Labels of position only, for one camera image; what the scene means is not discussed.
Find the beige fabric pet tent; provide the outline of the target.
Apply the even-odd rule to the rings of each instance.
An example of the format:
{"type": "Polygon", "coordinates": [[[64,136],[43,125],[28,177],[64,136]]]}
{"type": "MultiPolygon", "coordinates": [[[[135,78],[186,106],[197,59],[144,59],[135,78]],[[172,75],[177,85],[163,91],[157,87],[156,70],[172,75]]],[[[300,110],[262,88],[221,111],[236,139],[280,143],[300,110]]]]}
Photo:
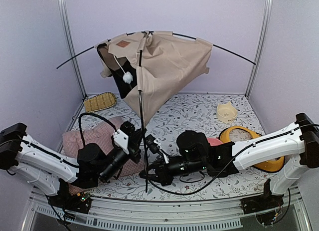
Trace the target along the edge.
{"type": "MultiPolygon", "coordinates": [[[[97,53],[103,66],[101,76],[114,79],[120,97],[140,117],[137,67],[137,48],[143,34],[135,35],[133,48],[128,43],[99,45],[97,53]],[[125,72],[133,76],[131,84],[123,81],[125,72]]],[[[168,43],[160,40],[147,45],[143,51],[143,101],[144,121],[149,123],[155,113],[175,94],[181,91],[196,77],[209,72],[207,63],[210,48],[201,44],[184,42],[168,43]]]]}

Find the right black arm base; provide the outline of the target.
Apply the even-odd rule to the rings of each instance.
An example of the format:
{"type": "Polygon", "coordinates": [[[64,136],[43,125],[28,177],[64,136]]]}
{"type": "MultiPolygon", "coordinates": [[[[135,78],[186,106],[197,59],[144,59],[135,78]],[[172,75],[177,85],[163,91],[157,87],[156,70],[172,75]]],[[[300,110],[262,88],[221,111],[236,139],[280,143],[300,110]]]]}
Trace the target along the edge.
{"type": "Polygon", "coordinates": [[[279,208],[279,211],[272,211],[268,214],[257,215],[257,221],[263,226],[273,225],[282,208],[284,195],[273,195],[270,189],[270,179],[263,185],[263,193],[258,196],[241,199],[241,208],[244,214],[257,213],[268,209],[279,208]]]}

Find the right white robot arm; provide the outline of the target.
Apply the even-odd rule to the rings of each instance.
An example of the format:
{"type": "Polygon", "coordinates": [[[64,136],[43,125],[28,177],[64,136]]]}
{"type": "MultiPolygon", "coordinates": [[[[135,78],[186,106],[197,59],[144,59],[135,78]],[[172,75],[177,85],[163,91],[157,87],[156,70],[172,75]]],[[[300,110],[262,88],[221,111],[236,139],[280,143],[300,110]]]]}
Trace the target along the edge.
{"type": "Polygon", "coordinates": [[[319,126],[305,113],[297,114],[295,122],[277,132],[247,141],[211,146],[204,133],[186,130],[176,144],[178,156],[155,160],[139,176],[153,185],[168,186],[176,176],[205,170],[215,180],[287,155],[296,155],[301,166],[319,166],[319,126]]]}

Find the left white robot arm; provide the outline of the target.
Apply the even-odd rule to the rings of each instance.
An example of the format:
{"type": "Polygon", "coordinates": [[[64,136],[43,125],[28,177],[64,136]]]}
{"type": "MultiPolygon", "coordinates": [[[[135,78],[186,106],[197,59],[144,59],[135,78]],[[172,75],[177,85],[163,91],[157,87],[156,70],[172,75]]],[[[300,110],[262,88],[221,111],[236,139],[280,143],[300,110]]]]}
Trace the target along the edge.
{"type": "Polygon", "coordinates": [[[99,182],[108,182],[125,164],[141,159],[140,143],[143,129],[135,129],[128,121],[111,135],[111,151],[105,154],[96,143],[85,141],[80,132],[82,148],[75,158],[62,155],[38,143],[26,133],[27,126],[16,123],[0,132],[0,168],[19,173],[46,195],[54,196],[63,207],[70,208],[74,197],[62,182],[90,189],[99,182]]]}

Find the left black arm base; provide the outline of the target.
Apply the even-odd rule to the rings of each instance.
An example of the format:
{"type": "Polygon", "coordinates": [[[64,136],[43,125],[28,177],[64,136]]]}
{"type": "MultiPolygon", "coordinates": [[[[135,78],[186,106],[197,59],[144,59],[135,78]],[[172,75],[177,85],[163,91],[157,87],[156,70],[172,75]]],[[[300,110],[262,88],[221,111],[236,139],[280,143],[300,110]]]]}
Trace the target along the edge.
{"type": "Polygon", "coordinates": [[[67,211],[78,212],[82,214],[88,214],[91,208],[92,199],[88,198],[82,202],[75,195],[69,193],[69,184],[63,179],[58,179],[59,189],[56,195],[48,196],[48,203],[53,207],[62,208],[68,218],[72,218],[67,211]]]}

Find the black tent pole one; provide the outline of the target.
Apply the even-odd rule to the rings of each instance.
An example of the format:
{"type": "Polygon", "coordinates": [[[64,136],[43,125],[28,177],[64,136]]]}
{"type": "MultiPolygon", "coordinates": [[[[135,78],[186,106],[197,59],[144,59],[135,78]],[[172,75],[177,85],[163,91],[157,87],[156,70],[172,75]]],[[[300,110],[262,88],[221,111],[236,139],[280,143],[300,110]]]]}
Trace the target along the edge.
{"type": "Polygon", "coordinates": [[[143,67],[142,67],[142,58],[143,58],[143,51],[146,43],[147,37],[152,33],[151,31],[143,31],[143,38],[141,43],[139,44],[139,60],[138,60],[138,67],[137,67],[137,87],[138,87],[138,98],[139,98],[139,109],[140,109],[140,120],[141,120],[141,128],[142,128],[142,135],[143,135],[143,147],[144,147],[144,171],[146,175],[145,181],[145,192],[148,193],[148,148],[146,145],[146,128],[145,128],[145,121],[144,121],[144,101],[143,101],[143,67]]]}

